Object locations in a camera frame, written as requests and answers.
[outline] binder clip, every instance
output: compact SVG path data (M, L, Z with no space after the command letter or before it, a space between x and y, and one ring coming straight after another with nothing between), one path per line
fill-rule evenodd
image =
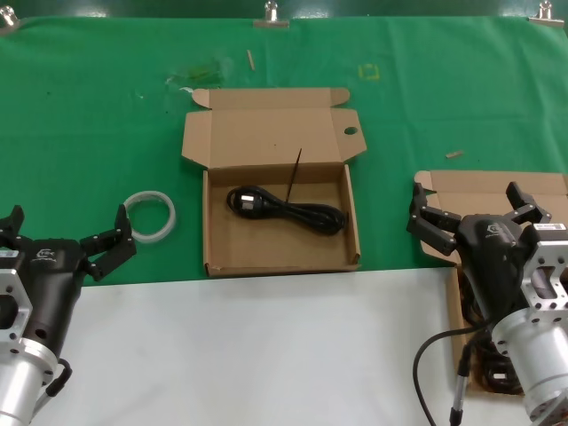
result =
M564 26L563 20L552 19L552 3L549 0L545 0L539 4L539 14L535 17L530 17L529 22L546 25L548 27L562 28Z
M20 20L10 6L0 7L0 16L2 17L2 20L0 20L2 22L0 23L0 36L10 34L20 26Z
M257 28L289 28L288 20L278 20L278 4L275 0L268 0L264 4L264 19L255 20Z

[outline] white tape roll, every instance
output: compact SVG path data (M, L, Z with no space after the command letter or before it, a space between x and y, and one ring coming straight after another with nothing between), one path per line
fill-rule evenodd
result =
M157 242L166 238L166 236L174 228L174 225L176 224L176 210L174 209L174 203L171 202L171 199L165 193L160 193L158 191L143 191L141 193L135 193L128 197L128 199L124 202L124 207L126 208L126 212L128 214L128 209L130 208L130 206L142 201L156 200L163 202L166 206L168 206L168 209L170 209L170 217L168 218L168 222L166 222L166 225L164 225L164 227L160 231L150 235L138 233L134 230L134 228L132 228L132 237L134 237L134 240L146 244Z

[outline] open cardboard box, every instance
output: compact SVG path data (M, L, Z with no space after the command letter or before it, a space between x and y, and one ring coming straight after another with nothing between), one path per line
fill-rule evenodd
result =
M521 190L529 193L534 200L552 215L552 222L568 224L568 175L560 173L524 173L505 171L419 171L414 181L422 184L427 191L431 207L451 211L458 215L494 214L504 215L511 211L505 190L509 182L515 181ZM443 256L431 246L422 243L424 253L451 262L456 267L446 283L446 297L450 328L463 328L469 324L462 316L460 280L465 280L457 252ZM471 335L452 337L454 366L457 368L462 348ZM488 392L476 378L476 357L473 357L469 392Z
M349 167L367 149L357 112L333 108L347 89L196 90L209 110L185 119L182 155L203 173L203 261L208 275L354 271L359 236ZM336 235L286 219L247 220L226 205L234 187L259 185L290 202L324 203L347 216Z

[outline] green tablecloth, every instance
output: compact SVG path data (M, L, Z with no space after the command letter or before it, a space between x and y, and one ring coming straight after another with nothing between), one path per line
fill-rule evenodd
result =
M176 205L175 231L106 284L205 276L201 168L180 155L197 109L185 84L349 88L368 145L351 162L364 270L435 264L405 232L417 170L568 171L566 36L523 19L41 19L0 38L0 59L0 215L18 203L23 234L79 239L137 191ZM202 66L218 75L187 79Z

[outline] small debris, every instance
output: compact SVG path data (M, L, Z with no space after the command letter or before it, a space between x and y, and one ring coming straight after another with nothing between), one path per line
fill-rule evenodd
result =
M455 153L446 154L446 158L455 158L463 155L463 151L456 151Z
M255 61L252 59L252 53L250 53L250 50L247 50L247 55L248 55L248 63L250 64L250 69L252 69L254 71L255 70Z

